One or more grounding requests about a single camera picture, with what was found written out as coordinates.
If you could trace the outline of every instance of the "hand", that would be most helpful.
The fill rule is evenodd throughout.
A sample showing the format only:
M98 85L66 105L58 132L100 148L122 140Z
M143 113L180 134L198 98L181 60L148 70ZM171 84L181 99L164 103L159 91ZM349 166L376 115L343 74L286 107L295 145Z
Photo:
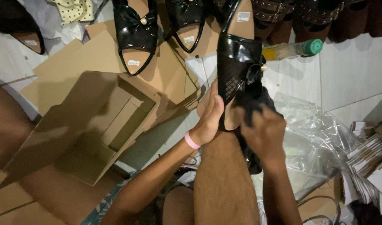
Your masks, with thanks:
M218 121L224 111L223 99L218 94L215 80L197 107L200 120L189 131L191 140L197 145L204 145L213 140L218 129Z
M273 112L265 104L260 104L263 113L256 110L252 114L252 127L248 127L244 121L245 110L238 107L238 115L241 116L241 134L247 141L264 165L272 165L277 162L285 162L283 151L283 139L287 123L277 113Z

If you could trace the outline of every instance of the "left hand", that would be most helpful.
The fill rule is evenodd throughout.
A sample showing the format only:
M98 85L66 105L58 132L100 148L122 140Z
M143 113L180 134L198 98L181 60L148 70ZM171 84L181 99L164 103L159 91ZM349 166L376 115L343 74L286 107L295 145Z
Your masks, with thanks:
M189 131L191 140L197 145L204 145L213 140L218 129L218 121L224 111L223 99L218 94L215 80L201 102L197 113L201 117L197 125Z

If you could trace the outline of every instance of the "green bottle cap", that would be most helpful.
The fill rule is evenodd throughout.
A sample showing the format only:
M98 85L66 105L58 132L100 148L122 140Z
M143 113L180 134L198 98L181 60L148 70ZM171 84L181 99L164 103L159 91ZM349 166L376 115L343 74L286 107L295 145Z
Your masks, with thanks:
M307 40L303 43L302 49L304 55L314 56L323 48L323 42L320 39Z

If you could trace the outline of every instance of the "right hand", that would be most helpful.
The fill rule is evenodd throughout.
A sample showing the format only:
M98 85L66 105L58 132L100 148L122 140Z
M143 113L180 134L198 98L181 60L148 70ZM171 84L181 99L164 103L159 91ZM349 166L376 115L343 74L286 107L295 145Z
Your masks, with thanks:
M287 123L278 113L273 112L265 104L261 104L263 113L256 110L252 114L252 127L244 121L245 110L238 107L241 116L241 134L248 146L252 148L264 165L285 162L283 139Z

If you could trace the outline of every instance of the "barcode sticker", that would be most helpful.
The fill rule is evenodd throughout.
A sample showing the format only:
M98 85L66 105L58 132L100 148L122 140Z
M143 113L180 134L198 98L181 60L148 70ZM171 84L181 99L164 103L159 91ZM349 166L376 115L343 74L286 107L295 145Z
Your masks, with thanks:
M34 41L34 40L24 40L24 42L26 42L26 44L31 45L31 46L36 46L37 45L37 42Z
M190 41L194 41L194 36L191 36L191 37L188 37L188 38L184 38L184 43L187 43L187 42L190 42Z
M237 22L247 22L249 21L250 12L239 12L237 16Z
M139 66L140 65L140 61L129 60L129 65Z

